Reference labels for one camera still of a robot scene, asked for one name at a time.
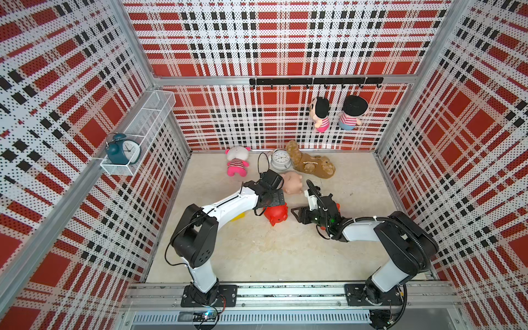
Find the pink piggy bank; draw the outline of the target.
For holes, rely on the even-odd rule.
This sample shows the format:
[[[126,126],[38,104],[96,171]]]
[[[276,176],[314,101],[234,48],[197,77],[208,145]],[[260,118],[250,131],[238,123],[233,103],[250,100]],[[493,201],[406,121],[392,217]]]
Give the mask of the pink piggy bank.
[[[303,176],[290,171],[280,175],[283,178],[283,192],[288,195],[298,195],[303,192]]]

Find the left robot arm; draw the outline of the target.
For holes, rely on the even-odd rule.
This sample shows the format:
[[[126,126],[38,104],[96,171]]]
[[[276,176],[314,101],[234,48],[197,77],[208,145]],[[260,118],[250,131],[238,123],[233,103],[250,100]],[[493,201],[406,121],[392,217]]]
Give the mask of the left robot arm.
[[[257,181],[247,181],[233,194],[207,206],[192,203],[184,210],[168,247],[181,258],[192,282],[186,287],[186,299],[197,305],[213,306],[225,303],[219,279],[213,271],[210,258],[215,250],[219,230],[235,217],[247,211],[266,211],[285,205],[284,179],[269,169]]]

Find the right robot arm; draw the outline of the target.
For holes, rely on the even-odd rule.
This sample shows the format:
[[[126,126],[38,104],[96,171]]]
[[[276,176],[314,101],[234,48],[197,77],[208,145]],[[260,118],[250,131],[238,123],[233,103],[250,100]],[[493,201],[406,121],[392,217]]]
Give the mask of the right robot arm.
[[[416,275],[429,271],[439,245],[406,213],[395,211],[387,217],[346,218],[331,195],[308,195],[308,206],[291,210],[295,219],[325,230],[324,239],[349,243],[378,242],[389,260],[380,266],[363,285],[353,288],[358,303],[388,305]]]

